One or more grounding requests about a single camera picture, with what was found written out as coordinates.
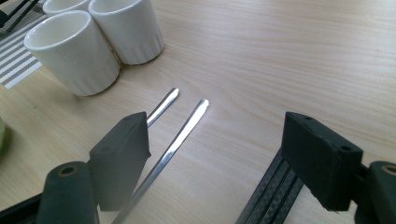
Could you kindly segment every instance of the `gray stripe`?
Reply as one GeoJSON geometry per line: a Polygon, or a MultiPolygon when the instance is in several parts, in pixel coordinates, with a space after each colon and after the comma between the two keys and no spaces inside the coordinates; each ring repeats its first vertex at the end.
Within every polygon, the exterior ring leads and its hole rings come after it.
{"type": "Polygon", "coordinates": [[[32,56],[32,55],[28,55],[28,56],[25,57],[25,58],[19,58],[18,61],[17,61],[14,65],[12,65],[10,68],[8,68],[8,69],[4,72],[4,74],[2,74],[1,76],[3,77],[3,76],[5,76],[6,74],[10,73],[11,71],[15,70],[15,68],[17,68],[18,66],[20,66],[22,63],[24,63],[25,61],[27,61],[27,60],[30,59],[30,58],[33,58],[33,56],[32,56]]]}
{"type": "Polygon", "coordinates": [[[26,71],[28,68],[30,68],[31,66],[33,66],[35,63],[38,63],[37,59],[34,59],[32,62],[26,64],[26,66],[24,66],[19,72],[15,73],[13,76],[7,78],[6,80],[4,80],[2,82],[3,85],[7,85],[8,82],[10,82],[12,79],[14,79],[15,77],[19,76],[20,74],[22,74],[24,71],[26,71]]]}
{"type": "Polygon", "coordinates": [[[13,49],[13,50],[10,51],[9,53],[7,53],[7,54],[4,53],[4,52],[6,52],[7,50],[9,50],[9,49],[12,48],[12,47],[13,47],[13,46],[10,45],[9,48],[6,48],[6,49],[0,51],[0,53],[1,53],[0,62],[2,62],[2,61],[3,61],[6,57],[8,57],[9,55],[12,55],[12,54],[15,53],[16,51],[18,51],[18,50],[24,48],[23,45],[20,45],[19,47],[13,49]]]}
{"type": "Polygon", "coordinates": [[[23,61],[26,61],[30,58],[32,58],[32,55],[29,55],[25,58],[20,58],[22,56],[22,54],[26,53],[27,50],[23,50],[22,52],[20,52],[19,54],[15,55],[10,61],[11,62],[16,62],[18,61],[16,64],[14,64],[13,66],[11,66],[10,68],[8,68],[8,70],[6,70],[4,73],[0,74],[0,78],[4,77],[6,74],[8,74],[9,72],[11,72],[12,70],[14,70],[17,66],[19,66],[21,63],[23,63],[23,61]]]}

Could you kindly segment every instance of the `cup rim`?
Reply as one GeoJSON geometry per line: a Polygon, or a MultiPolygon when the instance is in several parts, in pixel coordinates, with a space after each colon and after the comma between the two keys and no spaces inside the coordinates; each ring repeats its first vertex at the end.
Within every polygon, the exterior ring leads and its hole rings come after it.
{"type": "Polygon", "coordinates": [[[49,4],[50,4],[51,2],[53,2],[53,0],[47,0],[47,1],[44,3],[44,5],[43,5],[43,11],[44,11],[46,14],[47,14],[47,13],[50,13],[50,14],[60,14],[60,13],[66,12],[66,11],[73,10],[73,8],[79,7],[79,6],[81,6],[81,5],[83,5],[83,4],[86,4],[87,2],[90,2],[90,1],[91,1],[91,0],[83,0],[83,1],[81,1],[80,3],[78,3],[78,4],[76,4],[76,5],[73,5],[73,6],[71,6],[71,7],[67,7],[67,8],[64,8],[64,9],[61,9],[61,10],[49,10],[49,9],[48,9],[49,4]]]}
{"type": "Polygon", "coordinates": [[[133,4],[129,5],[128,7],[123,7],[117,10],[112,10],[112,11],[107,11],[107,12],[98,12],[93,10],[93,4],[95,4],[95,2],[98,2],[100,0],[91,0],[90,4],[88,5],[88,10],[90,11],[90,13],[92,15],[95,16],[109,16],[109,15],[114,15],[123,11],[126,11],[128,9],[130,9],[131,7],[136,6],[137,4],[140,4],[143,0],[136,0],[133,4]]]}
{"type": "Polygon", "coordinates": [[[71,39],[75,38],[77,35],[81,34],[88,27],[88,25],[91,23],[91,21],[92,21],[92,17],[90,15],[90,13],[88,13],[86,11],[82,11],[82,10],[73,10],[73,11],[67,11],[67,12],[63,12],[61,14],[57,14],[57,15],[55,15],[53,17],[50,17],[50,18],[40,22],[38,25],[33,27],[26,34],[25,38],[23,39],[23,45],[29,50],[36,50],[36,51],[45,50],[45,49],[52,49],[54,47],[60,46],[60,45],[62,45],[64,43],[70,41],[71,39]],[[64,39],[62,41],[59,41],[59,42],[56,42],[54,44],[47,45],[47,46],[44,46],[44,47],[35,47],[35,46],[32,46],[29,43],[29,38],[31,38],[31,36],[34,35],[37,32],[37,30],[42,29],[42,27],[45,26],[48,22],[56,21],[56,20],[59,20],[59,18],[61,18],[61,17],[66,17],[66,16],[70,16],[70,15],[76,15],[76,14],[80,14],[80,15],[85,16],[85,18],[87,20],[85,21],[85,24],[83,26],[81,26],[81,28],[77,32],[75,32],[73,35],[70,35],[69,37],[67,37],[66,39],[64,39]]]}

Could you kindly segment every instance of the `screw hole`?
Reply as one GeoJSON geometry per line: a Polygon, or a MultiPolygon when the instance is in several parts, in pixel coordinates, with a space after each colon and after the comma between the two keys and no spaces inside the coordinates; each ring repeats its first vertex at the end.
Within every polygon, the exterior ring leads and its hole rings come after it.
{"type": "Polygon", "coordinates": [[[101,151],[107,153],[107,152],[110,152],[110,151],[111,151],[111,148],[109,148],[109,147],[103,147],[103,148],[101,149],[101,151]]]}
{"type": "Polygon", "coordinates": [[[350,150],[352,150],[352,148],[346,147],[346,146],[342,146],[341,149],[343,149],[344,151],[350,151],[350,150]]]}
{"type": "Polygon", "coordinates": [[[382,170],[384,170],[390,175],[396,175],[396,166],[394,165],[383,165],[382,170]]]}
{"type": "Polygon", "coordinates": [[[77,171],[77,167],[76,166],[67,166],[64,167],[63,169],[61,169],[60,171],[58,171],[58,176],[70,176],[73,173],[75,173],[77,171]]]}

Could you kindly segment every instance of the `light wood surface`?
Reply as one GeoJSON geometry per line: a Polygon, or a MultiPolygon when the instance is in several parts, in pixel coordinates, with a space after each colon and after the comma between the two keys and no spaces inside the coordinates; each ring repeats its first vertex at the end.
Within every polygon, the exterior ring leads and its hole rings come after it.
{"type": "MultiPolygon", "coordinates": [[[[280,147],[286,111],[318,119],[396,162],[396,2],[154,0],[165,49],[124,66],[108,90],[77,97],[45,67],[11,90],[0,210],[42,191],[47,173],[89,151],[123,117],[180,96],[149,129],[148,174],[195,105],[210,107],[127,223],[235,223],[280,147]]],[[[303,188],[286,223],[353,223],[303,188]]],[[[109,223],[115,213],[101,213],[109,223]]]]}

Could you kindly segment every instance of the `wood grain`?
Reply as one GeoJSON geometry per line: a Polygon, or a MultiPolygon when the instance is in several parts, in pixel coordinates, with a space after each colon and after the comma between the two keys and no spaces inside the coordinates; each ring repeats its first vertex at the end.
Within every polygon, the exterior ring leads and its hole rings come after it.
{"type": "MultiPolygon", "coordinates": [[[[108,90],[77,97],[44,67],[11,90],[0,115],[12,139],[0,159],[0,209],[42,190],[46,174],[87,161],[124,116],[179,99],[149,129],[144,178],[200,99],[210,107],[127,223],[235,223],[280,147],[286,111],[318,119],[396,162],[396,2],[154,0],[165,49],[124,66],[108,90]]],[[[304,188],[287,223],[353,223],[304,188]]],[[[109,223],[114,213],[101,213],[109,223]]]]}

